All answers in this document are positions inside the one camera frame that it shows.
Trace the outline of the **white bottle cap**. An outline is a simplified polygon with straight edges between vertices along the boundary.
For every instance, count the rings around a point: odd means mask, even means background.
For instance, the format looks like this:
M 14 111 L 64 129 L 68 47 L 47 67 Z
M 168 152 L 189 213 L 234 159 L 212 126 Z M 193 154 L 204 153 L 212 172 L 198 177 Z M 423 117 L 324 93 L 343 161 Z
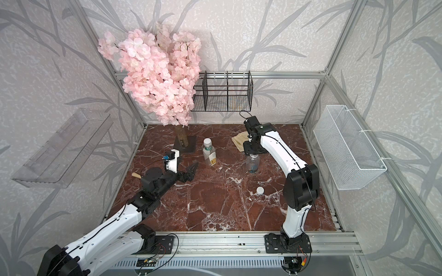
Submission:
M 205 147 L 209 148 L 212 146 L 212 140 L 210 138 L 205 138 L 203 144 Z
M 257 190 L 256 190 L 256 192 L 257 192 L 259 195 L 263 195 L 264 192 L 265 192 L 265 190 L 264 190 L 263 187 L 258 187 Z

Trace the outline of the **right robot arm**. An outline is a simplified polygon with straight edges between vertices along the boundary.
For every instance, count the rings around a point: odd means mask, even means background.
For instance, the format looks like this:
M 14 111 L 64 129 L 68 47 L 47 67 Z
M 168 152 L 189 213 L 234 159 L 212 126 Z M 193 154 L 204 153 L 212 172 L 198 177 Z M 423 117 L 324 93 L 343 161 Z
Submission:
M 245 154 L 270 154 L 286 177 L 283 197 L 288 209 L 282 237 L 286 241 L 293 240 L 305 233 L 307 214 L 320 195 L 319 170 L 296 155 L 272 124 L 261 124 L 256 116 L 251 116 L 245 119 L 244 125 L 248 136 L 248 141 L 243 143 Z

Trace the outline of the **clear bottle with yellow label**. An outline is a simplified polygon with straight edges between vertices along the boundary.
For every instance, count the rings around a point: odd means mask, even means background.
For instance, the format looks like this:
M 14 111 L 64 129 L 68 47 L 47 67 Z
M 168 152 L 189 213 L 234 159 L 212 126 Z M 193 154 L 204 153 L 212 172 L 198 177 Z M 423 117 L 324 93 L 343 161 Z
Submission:
M 216 149 L 213 147 L 212 143 L 204 143 L 203 155 L 208 167 L 213 167 L 216 164 Z

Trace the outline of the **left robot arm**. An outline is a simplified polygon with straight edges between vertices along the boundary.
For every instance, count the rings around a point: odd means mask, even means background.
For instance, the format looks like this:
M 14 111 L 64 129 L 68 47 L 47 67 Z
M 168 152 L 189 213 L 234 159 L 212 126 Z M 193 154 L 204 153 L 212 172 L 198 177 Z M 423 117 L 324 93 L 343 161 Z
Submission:
M 198 163 L 185 171 L 177 161 L 166 160 L 166 169 L 152 167 L 144 175 L 133 174 L 142 183 L 140 191 L 110 219 L 65 247 L 55 245 L 43 256 L 40 276 L 99 276 L 117 262 L 139 251 L 155 249 L 155 232 L 142 224 L 161 203 L 161 197 L 176 183 L 195 177 Z

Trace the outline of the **clear bottle with blue label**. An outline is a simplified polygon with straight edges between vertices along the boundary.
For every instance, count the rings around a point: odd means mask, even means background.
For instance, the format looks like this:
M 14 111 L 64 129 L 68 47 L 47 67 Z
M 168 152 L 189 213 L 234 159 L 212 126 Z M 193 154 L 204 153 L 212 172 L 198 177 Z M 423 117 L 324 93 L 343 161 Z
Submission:
M 250 154 L 246 158 L 246 170 L 249 173 L 256 173 L 259 169 L 260 157 L 257 154 Z

